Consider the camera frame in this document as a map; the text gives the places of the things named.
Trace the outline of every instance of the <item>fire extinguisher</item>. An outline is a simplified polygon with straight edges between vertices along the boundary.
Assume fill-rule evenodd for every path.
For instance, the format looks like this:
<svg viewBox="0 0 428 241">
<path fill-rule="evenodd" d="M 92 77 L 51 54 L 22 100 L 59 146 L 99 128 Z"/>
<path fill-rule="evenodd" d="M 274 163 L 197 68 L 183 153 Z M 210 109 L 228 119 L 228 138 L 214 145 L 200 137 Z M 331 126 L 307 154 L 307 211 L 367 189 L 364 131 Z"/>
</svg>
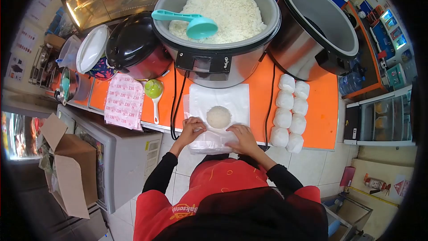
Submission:
<svg viewBox="0 0 428 241">
<path fill-rule="evenodd" d="M 391 184 L 387 185 L 386 182 L 374 178 L 370 178 L 368 173 L 364 177 L 364 184 L 367 187 L 373 188 L 374 190 L 370 191 L 370 194 L 378 193 L 380 191 L 386 191 L 385 195 L 389 195 L 389 189 L 391 188 Z"/>
</svg>

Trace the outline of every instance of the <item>rice ball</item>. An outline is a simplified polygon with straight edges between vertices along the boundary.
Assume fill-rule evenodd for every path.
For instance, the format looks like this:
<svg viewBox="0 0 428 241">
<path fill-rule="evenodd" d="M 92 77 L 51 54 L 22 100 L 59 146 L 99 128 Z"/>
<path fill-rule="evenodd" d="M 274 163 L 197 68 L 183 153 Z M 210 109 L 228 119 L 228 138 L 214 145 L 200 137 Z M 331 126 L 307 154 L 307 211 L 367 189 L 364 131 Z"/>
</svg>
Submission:
<svg viewBox="0 0 428 241">
<path fill-rule="evenodd" d="M 291 110 L 294 104 L 293 94 L 288 91 L 280 90 L 276 97 L 275 104 L 279 108 Z"/>
<path fill-rule="evenodd" d="M 304 99 L 294 97 L 292 111 L 294 114 L 306 115 L 308 112 L 308 102 Z"/>
<path fill-rule="evenodd" d="M 303 137 L 299 134 L 291 133 L 288 137 L 287 151 L 290 153 L 299 153 L 303 147 Z"/>
<path fill-rule="evenodd" d="M 309 84 L 303 81 L 297 81 L 294 95 L 300 99 L 306 100 L 309 96 Z"/>
<path fill-rule="evenodd" d="M 275 111 L 274 125 L 282 128 L 289 128 L 292 123 L 292 112 L 282 108 Z"/>
<path fill-rule="evenodd" d="M 288 143 L 288 130 L 282 127 L 272 127 L 269 142 L 273 146 L 285 148 Z"/>
<path fill-rule="evenodd" d="M 305 132 L 306 119 L 303 115 L 293 114 L 292 121 L 290 123 L 290 132 L 302 135 Z"/>
<path fill-rule="evenodd" d="M 207 122 L 213 128 L 221 129 L 230 124 L 232 115 L 223 106 L 214 106 L 207 112 Z"/>
<path fill-rule="evenodd" d="M 281 75 L 280 82 L 278 83 L 280 89 L 293 93 L 295 86 L 294 78 L 286 73 Z"/>
</svg>

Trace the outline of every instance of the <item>white container lid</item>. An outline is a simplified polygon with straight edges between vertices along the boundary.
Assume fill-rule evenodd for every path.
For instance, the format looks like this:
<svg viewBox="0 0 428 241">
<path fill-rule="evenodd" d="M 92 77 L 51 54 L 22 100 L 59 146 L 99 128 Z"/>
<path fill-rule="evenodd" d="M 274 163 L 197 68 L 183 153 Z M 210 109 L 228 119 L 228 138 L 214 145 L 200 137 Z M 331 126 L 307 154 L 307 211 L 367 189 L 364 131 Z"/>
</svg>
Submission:
<svg viewBox="0 0 428 241">
<path fill-rule="evenodd" d="M 97 64 L 105 52 L 110 30 L 107 25 L 101 24 L 94 28 L 83 40 L 76 58 L 76 68 L 79 73 L 86 73 Z"/>
</svg>

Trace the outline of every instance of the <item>hand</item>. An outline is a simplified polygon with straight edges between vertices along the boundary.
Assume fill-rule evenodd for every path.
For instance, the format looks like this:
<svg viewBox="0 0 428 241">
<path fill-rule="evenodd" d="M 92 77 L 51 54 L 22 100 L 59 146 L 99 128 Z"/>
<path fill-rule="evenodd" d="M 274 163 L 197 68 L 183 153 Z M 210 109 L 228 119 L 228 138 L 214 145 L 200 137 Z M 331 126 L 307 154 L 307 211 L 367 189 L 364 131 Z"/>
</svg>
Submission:
<svg viewBox="0 0 428 241">
<path fill-rule="evenodd" d="M 189 117 L 188 119 L 183 120 L 183 132 L 179 136 L 176 142 L 178 142 L 182 147 L 193 142 L 196 137 L 207 131 L 207 127 L 204 125 L 202 120 L 197 117 Z"/>
<path fill-rule="evenodd" d="M 254 135 L 249 127 L 244 125 L 232 125 L 227 128 L 226 131 L 232 131 L 238 138 L 239 143 L 226 143 L 226 146 L 235 149 L 237 153 L 249 155 L 253 158 L 256 154 L 264 153 L 257 145 Z"/>
</svg>

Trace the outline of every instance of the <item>white tiled floor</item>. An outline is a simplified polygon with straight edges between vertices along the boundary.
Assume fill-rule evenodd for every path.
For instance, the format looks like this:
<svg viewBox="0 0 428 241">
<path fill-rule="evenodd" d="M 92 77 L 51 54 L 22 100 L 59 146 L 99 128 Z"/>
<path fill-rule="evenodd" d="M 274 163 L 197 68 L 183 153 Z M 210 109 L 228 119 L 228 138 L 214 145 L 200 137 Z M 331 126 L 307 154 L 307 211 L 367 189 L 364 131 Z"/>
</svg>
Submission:
<svg viewBox="0 0 428 241">
<path fill-rule="evenodd" d="M 356 158 L 358 154 L 358 146 L 343 143 L 346 104 L 345 101 L 339 100 L 339 128 L 334 151 L 302 150 L 298 154 L 292 154 L 285 149 L 271 147 L 266 152 L 275 162 L 284 165 L 304 186 L 318 186 L 321 197 L 335 195 L 343 190 L 343 187 L 339 187 L 343 170 L 346 166 L 350 166 L 352 158 Z M 169 151 L 173 143 L 171 135 L 164 133 L 158 161 Z M 231 154 L 230 157 L 237 158 L 238 155 Z M 203 155 L 191 155 L 186 148 L 181 152 L 179 163 L 173 171 L 165 194 L 172 204 L 176 204 L 187 192 L 190 175 L 203 158 Z M 115 214 L 107 216 L 115 240 L 132 240 L 136 199 L 137 195 L 119 208 Z"/>
</svg>

